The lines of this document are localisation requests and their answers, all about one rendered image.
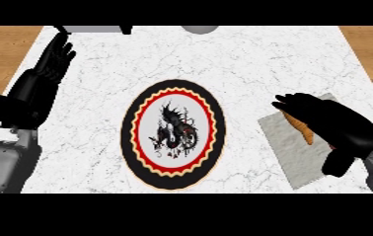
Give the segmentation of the grey appliance with black legs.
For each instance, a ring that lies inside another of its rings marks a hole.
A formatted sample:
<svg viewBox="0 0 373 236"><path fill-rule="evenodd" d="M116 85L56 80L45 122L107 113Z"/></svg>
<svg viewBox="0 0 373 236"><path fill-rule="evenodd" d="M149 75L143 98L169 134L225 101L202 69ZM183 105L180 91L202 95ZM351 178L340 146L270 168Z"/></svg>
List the grey appliance with black legs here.
<svg viewBox="0 0 373 236"><path fill-rule="evenodd" d="M56 29L66 34L72 33L119 33L129 35L131 26L56 26Z"/></svg>

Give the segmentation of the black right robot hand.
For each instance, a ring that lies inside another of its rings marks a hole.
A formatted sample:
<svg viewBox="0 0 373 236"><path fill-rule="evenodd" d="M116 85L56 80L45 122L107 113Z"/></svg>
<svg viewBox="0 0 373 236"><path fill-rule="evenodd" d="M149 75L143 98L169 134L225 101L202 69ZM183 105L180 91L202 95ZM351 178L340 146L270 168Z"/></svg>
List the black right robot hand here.
<svg viewBox="0 0 373 236"><path fill-rule="evenodd" d="M373 152L373 122L331 100L305 93L275 96L272 106L303 122L333 149L326 156L321 172L342 177L355 158L364 160Z"/></svg>

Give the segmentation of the black red dragon plate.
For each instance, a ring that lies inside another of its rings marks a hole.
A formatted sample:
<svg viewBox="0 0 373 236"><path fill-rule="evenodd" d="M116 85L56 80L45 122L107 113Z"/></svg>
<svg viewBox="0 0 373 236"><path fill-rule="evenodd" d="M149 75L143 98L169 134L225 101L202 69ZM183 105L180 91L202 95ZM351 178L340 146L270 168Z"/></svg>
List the black red dragon plate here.
<svg viewBox="0 0 373 236"><path fill-rule="evenodd" d="M165 80L137 96L121 124L121 150L135 177L181 190L206 176L222 150L225 121L208 90Z"/></svg>

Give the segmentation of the brown croissant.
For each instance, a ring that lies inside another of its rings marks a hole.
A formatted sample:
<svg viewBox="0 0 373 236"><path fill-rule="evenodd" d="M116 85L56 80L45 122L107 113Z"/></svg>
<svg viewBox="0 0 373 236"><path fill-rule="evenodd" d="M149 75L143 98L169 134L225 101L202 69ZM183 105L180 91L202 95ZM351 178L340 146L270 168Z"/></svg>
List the brown croissant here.
<svg viewBox="0 0 373 236"><path fill-rule="evenodd" d="M290 126L302 134L306 144L312 145L312 131L308 128L308 125L303 122L300 122L296 118L293 118L286 112L283 112L283 115Z"/></svg>

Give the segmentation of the grey round object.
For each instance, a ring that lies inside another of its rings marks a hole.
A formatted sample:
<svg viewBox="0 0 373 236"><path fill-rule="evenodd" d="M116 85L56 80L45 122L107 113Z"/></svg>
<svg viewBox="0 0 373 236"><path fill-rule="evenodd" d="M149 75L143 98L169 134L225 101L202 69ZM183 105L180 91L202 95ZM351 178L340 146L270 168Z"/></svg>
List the grey round object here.
<svg viewBox="0 0 373 236"><path fill-rule="evenodd" d="M196 35L205 35L214 32L216 26L184 26L184 30Z"/></svg>

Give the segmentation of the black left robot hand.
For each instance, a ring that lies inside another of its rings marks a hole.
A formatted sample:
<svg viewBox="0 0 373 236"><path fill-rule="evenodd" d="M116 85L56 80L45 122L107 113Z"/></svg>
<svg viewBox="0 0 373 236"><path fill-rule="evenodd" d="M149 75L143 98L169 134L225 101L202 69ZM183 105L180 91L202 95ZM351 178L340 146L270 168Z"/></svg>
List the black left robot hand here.
<svg viewBox="0 0 373 236"><path fill-rule="evenodd" d="M0 126L37 129L45 122L59 85L75 57L68 35L57 33L34 68L17 78L6 96L0 95Z"/></svg>

